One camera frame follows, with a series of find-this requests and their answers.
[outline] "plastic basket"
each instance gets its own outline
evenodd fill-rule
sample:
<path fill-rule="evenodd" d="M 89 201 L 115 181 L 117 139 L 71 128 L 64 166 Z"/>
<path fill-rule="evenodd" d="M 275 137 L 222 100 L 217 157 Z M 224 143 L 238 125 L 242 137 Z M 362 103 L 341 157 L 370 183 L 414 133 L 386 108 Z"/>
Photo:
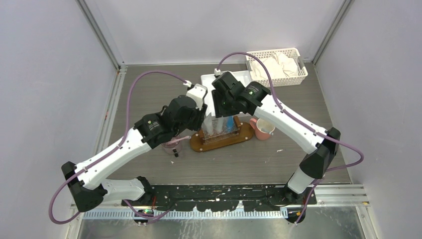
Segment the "plastic basket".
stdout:
<path fill-rule="evenodd" d="M 274 49 L 274 50 L 266 50 L 266 51 L 250 51 L 249 54 L 252 54 L 258 59 L 264 59 L 267 57 L 272 56 L 273 53 L 282 52 L 287 57 L 293 58 L 296 64 L 299 67 L 299 76 L 297 77 L 285 77 L 285 78 L 277 78 L 272 79 L 274 86 L 293 86 L 293 85 L 300 85 L 300 83 L 304 80 L 304 78 L 308 75 L 308 71 L 303 63 L 302 57 L 299 54 L 299 51 L 296 48 L 285 48 L 285 49 Z M 248 67 L 249 72 L 251 73 L 251 79 L 253 81 L 259 82 L 261 85 L 270 87 L 270 83 L 268 79 L 254 79 L 255 74 L 252 74 L 251 62 L 255 61 L 253 58 L 246 56 L 246 64 Z"/>

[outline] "cable connector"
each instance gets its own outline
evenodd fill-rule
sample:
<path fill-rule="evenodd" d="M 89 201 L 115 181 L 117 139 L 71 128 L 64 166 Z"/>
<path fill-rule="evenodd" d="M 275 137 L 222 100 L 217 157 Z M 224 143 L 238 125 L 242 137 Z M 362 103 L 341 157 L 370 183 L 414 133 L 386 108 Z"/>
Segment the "cable connector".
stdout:
<path fill-rule="evenodd" d="M 222 73 L 221 73 L 221 70 L 219 70 L 219 69 L 217 69 L 217 68 L 214 68 L 214 75 L 215 76 L 220 76 Z"/>
<path fill-rule="evenodd" d="M 188 88 L 192 87 L 192 82 L 186 81 L 186 83 L 183 83 L 184 86 L 187 86 Z"/>

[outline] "towel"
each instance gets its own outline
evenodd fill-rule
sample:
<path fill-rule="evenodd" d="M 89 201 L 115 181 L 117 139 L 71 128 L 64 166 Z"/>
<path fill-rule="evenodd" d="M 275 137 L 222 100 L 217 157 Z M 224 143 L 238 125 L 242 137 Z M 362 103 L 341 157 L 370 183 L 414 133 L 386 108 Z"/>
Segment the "towel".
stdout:
<path fill-rule="evenodd" d="M 299 68 L 293 58 L 281 52 L 275 52 L 270 57 L 261 60 L 270 73 L 271 79 L 299 76 Z M 254 80 L 267 80 L 264 68 L 257 62 L 251 63 L 252 78 Z"/>

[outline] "gray wood tabletop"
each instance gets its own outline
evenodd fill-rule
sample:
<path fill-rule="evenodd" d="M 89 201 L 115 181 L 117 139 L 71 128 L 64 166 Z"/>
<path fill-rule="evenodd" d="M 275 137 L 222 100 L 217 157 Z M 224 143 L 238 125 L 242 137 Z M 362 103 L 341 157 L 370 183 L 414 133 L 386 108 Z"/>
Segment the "gray wood tabletop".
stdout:
<path fill-rule="evenodd" d="M 125 128 L 126 99 L 130 85 L 142 72 L 165 70 L 192 83 L 200 83 L 200 76 L 212 74 L 216 65 L 130 66 L 127 70 L 118 103 L 110 143 L 122 137 Z M 306 64 L 309 75 L 297 86 L 276 87 L 279 99 L 309 121 L 332 127 L 327 107 L 312 64 Z M 246 70 L 244 64 L 226 64 L 222 70 Z M 142 78 L 135 87 L 130 105 L 130 123 L 133 125 L 145 114 L 159 112 L 178 95 L 186 94 L 186 87 L 170 76 L 151 74 Z M 181 136 L 194 132 L 184 131 Z M 224 148 L 197 153 L 183 141 L 178 158 L 164 152 L 161 146 L 122 166 L 110 179 L 146 177 L 151 184 L 253 184 L 286 183 L 297 169 L 305 153 L 290 138 L 276 130 L 267 141 L 253 138 Z M 339 153 L 331 166 L 344 165 Z M 347 170 L 327 173 L 324 183 L 350 183 Z"/>

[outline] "pink mug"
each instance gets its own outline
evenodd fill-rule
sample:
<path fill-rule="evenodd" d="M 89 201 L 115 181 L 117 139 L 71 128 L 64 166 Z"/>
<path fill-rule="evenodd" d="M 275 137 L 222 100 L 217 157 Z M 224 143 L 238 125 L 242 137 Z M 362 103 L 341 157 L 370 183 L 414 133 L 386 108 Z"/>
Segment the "pink mug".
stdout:
<path fill-rule="evenodd" d="M 251 118 L 249 121 L 252 128 L 255 130 L 255 135 L 259 140 L 267 140 L 273 135 L 276 127 L 263 119 Z"/>

